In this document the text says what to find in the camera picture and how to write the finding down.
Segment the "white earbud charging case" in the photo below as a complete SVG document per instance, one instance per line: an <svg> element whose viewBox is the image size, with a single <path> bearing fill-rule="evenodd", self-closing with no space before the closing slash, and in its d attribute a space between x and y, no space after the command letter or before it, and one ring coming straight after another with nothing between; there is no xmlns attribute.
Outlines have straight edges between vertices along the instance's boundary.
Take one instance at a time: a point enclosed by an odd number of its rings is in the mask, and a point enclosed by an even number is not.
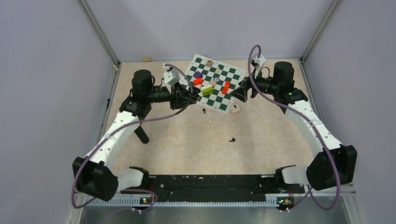
<svg viewBox="0 0 396 224"><path fill-rule="evenodd" d="M232 105L230 107L230 112L231 113L239 113L241 111L241 107L238 104Z"/></svg>

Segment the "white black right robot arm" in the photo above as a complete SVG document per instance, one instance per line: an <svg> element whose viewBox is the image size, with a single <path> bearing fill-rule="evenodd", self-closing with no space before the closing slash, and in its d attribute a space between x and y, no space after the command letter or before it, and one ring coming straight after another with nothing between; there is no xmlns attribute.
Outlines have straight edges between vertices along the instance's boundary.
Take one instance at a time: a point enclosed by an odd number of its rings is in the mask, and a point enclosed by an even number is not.
<svg viewBox="0 0 396 224"><path fill-rule="evenodd" d="M313 111L304 92L294 86L294 68L291 63L281 61L274 65L271 77L262 76L262 66L256 62L253 74L244 78L231 96L246 102L248 90L251 98L261 92L273 96L273 101L296 125L307 141L313 161L307 167L296 165L276 170L274 187L287 192L293 184L310 185L314 190L349 184L353 181L357 151L335 138Z"/></svg>

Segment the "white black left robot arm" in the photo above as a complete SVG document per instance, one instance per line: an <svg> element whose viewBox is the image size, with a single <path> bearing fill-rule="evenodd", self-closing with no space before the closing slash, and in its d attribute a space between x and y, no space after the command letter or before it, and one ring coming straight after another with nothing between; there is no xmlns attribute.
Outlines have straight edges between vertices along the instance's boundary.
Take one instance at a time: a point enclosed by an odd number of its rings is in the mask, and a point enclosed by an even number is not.
<svg viewBox="0 0 396 224"><path fill-rule="evenodd" d="M137 70L133 74L130 93L122 102L107 132L85 157L74 160L72 193L79 191L109 201L117 192L125 189L134 188L139 193L149 189L150 181L146 170L129 167L114 172L112 167L130 135L135 134L143 144L149 142L141 125L154 121L146 118L152 103L168 102L170 108L180 114L200 98L199 88L187 78L187 86L180 83L183 72L169 65L165 65L165 69L164 86L155 85L155 78L149 70Z"/></svg>

